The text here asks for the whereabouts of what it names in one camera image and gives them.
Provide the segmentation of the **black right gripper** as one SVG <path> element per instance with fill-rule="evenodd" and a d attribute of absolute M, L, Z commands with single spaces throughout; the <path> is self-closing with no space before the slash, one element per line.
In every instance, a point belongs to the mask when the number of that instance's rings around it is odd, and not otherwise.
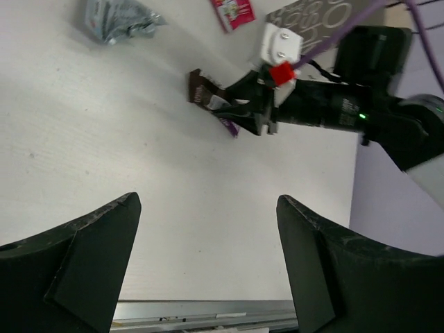
<path fill-rule="evenodd" d="M 385 90 L 380 84 L 329 83 L 297 80 L 295 88 L 281 104 L 275 102 L 282 85 L 277 85 L 270 69 L 251 70 L 225 88 L 230 104 L 213 111 L 254 135 L 277 132 L 279 123 L 313 126 L 364 133 L 374 125 L 374 112 L 384 109 Z"/>

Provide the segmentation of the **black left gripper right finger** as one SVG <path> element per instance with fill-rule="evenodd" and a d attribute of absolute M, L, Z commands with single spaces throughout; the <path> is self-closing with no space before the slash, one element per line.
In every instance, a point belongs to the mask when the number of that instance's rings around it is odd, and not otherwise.
<path fill-rule="evenodd" d="M 301 332 L 442 332 L 443 258 L 369 239 L 296 199 L 277 224 Z"/>

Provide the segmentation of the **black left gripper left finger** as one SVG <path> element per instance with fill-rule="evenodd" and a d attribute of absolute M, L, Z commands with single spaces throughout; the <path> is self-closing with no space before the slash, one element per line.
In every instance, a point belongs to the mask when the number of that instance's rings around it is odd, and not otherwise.
<path fill-rule="evenodd" d="M 1 247 L 2 332 L 109 332 L 141 203 L 127 193 Z"/>

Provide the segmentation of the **brown chocolate bar wrapper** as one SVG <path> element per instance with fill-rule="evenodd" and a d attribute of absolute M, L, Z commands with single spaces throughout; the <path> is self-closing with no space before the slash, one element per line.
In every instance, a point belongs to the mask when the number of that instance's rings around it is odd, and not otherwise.
<path fill-rule="evenodd" d="M 231 106 L 234 99 L 209 75 L 195 69 L 188 74 L 188 101 L 213 114 Z"/>

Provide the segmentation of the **silver grey snack packet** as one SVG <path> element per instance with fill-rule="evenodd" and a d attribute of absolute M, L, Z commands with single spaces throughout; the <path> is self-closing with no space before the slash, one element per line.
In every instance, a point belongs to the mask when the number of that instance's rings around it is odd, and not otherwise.
<path fill-rule="evenodd" d="M 139 1 L 92 0 L 86 4 L 85 24 L 102 43 L 114 45 L 134 37 L 152 38 L 167 21 Z"/>

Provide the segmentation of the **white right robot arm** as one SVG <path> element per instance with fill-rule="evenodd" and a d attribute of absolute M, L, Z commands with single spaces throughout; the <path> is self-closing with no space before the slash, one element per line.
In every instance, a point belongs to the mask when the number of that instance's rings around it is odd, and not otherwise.
<path fill-rule="evenodd" d="M 293 68 L 301 36 L 267 24 L 259 67 L 226 89 L 230 103 L 214 114 L 254 135 L 275 134 L 279 123 L 360 133 L 442 204 L 443 100 L 395 95 L 411 39 L 408 28 L 357 26 L 341 40 L 333 71 L 303 80 Z"/>

